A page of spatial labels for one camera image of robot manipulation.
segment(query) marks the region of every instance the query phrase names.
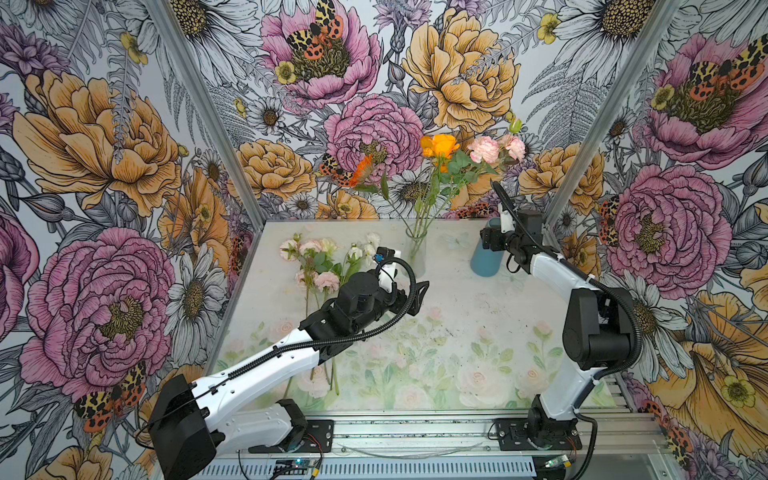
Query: pink rose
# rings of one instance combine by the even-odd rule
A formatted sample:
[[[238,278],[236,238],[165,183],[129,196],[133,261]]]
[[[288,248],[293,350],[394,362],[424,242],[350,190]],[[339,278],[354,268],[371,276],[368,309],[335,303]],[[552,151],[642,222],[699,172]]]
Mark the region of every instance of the pink rose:
[[[339,277],[334,272],[323,272],[315,279],[315,286],[328,289],[328,293],[336,292],[339,289]]]
[[[29,289],[35,336],[22,351],[22,378],[79,399],[111,391],[139,363],[154,374],[170,351],[163,331],[174,280],[165,252],[128,228],[54,253]]]
[[[16,325],[24,284],[38,268],[35,241],[14,217],[0,212],[0,340]]]
[[[476,164],[479,164],[483,160],[490,164],[494,164],[498,161],[498,142],[487,135],[477,137],[475,141],[469,145],[469,149],[472,150],[469,157]]]
[[[506,149],[509,157],[517,161],[523,161],[523,158],[525,158],[525,143],[516,136],[506,134],[499,143]]]
[[[722,211],[709,175],[692,165],[647,165],[619,196],[619,240],[608,247],[608,262],[616,273],[629,270],[655,284],[663,298],[692,295],[728,254],[732,232]]]

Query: table surface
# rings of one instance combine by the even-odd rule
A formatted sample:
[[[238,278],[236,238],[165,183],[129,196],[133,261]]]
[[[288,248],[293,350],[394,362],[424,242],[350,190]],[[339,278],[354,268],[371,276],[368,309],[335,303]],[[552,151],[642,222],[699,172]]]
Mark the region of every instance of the table surface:
[[[247,409],[281,398],[294,399],[305,412],[527,408],[560,367],[566,304],[540,280],[523,271],[511,274],[503,264],[493,277],[475,275],[469,260],[484,224],[435,221],[420,278],[430,282],[421,313],[351,346],[335,362],[293,377]],[[340,261],[351,243],[365,243],[370,232],[389,248],[402,250],[408,240],[399,220],[268,222],[214,372],[266,348],[305,318],[305,290],[295,280],[300,265],[280,257],[283,241],[295,233],[304,240],[332,238],[339,245],[334,260]],[[584,405],[617,403],[601,383]]]

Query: pink flower illustration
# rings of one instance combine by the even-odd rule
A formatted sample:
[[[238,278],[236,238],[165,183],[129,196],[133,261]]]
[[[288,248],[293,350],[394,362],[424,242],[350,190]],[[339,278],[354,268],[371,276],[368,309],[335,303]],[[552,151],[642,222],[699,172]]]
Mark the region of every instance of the pink flower illustration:
[[[296,31],[310,29],[315,21],[314,6],[308,14],[296,11],[294,16],[288,16],[281,11],[279,16],[264,17],[261,23],[262,49],[267,52],[261,56],[262,65],[269,69],[280,67],[276,71],[278,81],[301,108],[342,103],[355,94],[369,91],[376,83],[381,57],[378,36],[368,36],[354,8],[347,12],[339,0],[334,4],[336,15],[343,23],[343,33],[340,40],[333,42],[330,48],[333,51],[327,53],[327,59],[307,61],[303,55],[294,56],[286,40]],[[311,68],[304,68],[303,64],[308,62],[314,63]]]
[[[375,167],[369,180],[378,183],[387,177],[415,170],[421,164],[422,122],[407,107],[398,107],[377,94],[353,98],[341,115],[326,120],[328,153],[341,168],[353,172],[366,156]]]
[[[0,212],[0,340],[16,325],[24,305],[24,284],[38,263],[35,241],[14,217]]]
[[[136,230],[109,228],[54,253],[29,289],[35,332],[22,378],[77,399],[119,383],[139,362],[156,372],[170,351],[163,329],[174,269]]]
[[[728,254],[732,232],[722,204],[712,177],[691,165],[643,167],[619,196],[611,267],[642,276],[663,298],[695,293]]]
[[[746,42],[731,47],[730,39],[717,44],[714,35],[691,37],[656,79],[644,143],[672,160],[696,162],[708,170],[725,167],[760,143],[768,134],[768,121],[763,121],[768,114],[768,74],[742,91],[716,88],[705,100],[690,96],[691,65],[722,65],[746,47]]]

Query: pink carnation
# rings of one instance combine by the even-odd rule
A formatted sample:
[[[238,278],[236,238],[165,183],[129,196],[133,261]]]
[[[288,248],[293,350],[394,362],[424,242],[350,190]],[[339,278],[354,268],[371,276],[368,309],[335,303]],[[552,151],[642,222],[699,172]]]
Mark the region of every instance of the pink carnation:
[[[472,152],[469,157],[473,162],[479,164],[483,160],[490,164],[494,164],[498,161],[498,142],[487,135],[481,135],[469,145],[469,149]]]
[[[506,134],[499,141],[511,158],[517,161],[523,161],[525,158],[525,142],[512,134]]]
[[[317,288],[327,288],[328,293],[336,292],[339,289],[339,277],[334,272],[323,272],[315,279]]]
[[[619,196],[619,240],[608,247],[608,262],[616,273],[629,270],[658,286],[663,298],[692,295],[728,254],[732,232],[722,211],[709,175],[691,165],[647,165]]]
[[[139,363],[152,375],[170,350],[163,330],[174,277],[163,250],[128,228],[54,253],[29,289],[35,336],[22,350],[22,378],[78,399],[110,390]]]
[[[368,36],[368,30],[361,26],[354,8],[348,12],[341,2],[335,2],[335,5],[336,15],[344,25],[342,41],[343,47],[349,54],[349,66],[342,76],[325,74],[319,78],[311,78],[309,81],[297,80],[284,87],[276,83],[278,87],[287,88],[291,98],[300,107],[299,110],[323,108],[328,104],[349,101],[358,93],[370,91],[376,84],[381,58],[378,36],[376,34]],[[286,38],[296,31],[309,30],[315,17],[314,6],[306,14],[297,9],[296,13],[290,16],[285,13],[285,10],[281,10],[279,16],[264,17],[261,21],[263,40],[261,48],[266,55],[260,57],[262,65],[272,70],[281,61],[292,61],[293,50]]]

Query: green leaf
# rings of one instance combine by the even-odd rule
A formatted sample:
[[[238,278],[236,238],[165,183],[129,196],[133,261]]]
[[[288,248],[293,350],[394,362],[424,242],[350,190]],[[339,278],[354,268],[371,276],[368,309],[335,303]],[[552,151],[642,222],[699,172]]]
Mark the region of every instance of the green leaf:
[[[384,369],[384,374],[382,375],[382,383],[384,385],[388,384],[390,380],[392,380],[392,374],[395,372],[395,367],[392,363],[386,366]]]
[[[437,390],[447,390],[451,388],[451,385],[453,385],[453,378],[446,376],[444,379],[440,380],[440,383],[438,383],[435,388]]]
[[[515,355],[515,351],[514,350],[506,349],[505,351],[502,352],[502,354],[499,356],[498,359],[501,360],[502,362],[508,362],[508,361],[512,360],[512,357],[514,355]]]
[[[482,352],[482,347],[475,342],[472,342],[472,352],[475,352],[475,355],[477,355],[479,358],[483,358],[485,354]]]
[[[379,188],[376,185],[357,185],[352,190],[357,190],[359,192],[365,192],[367,194],[376,194],[376,193],[379,192]]]
[[[382,175],[380,187],[382,189],[382,197],[384,197],[384,200],[389,200],[389,185],[386,183],[386,175]]]

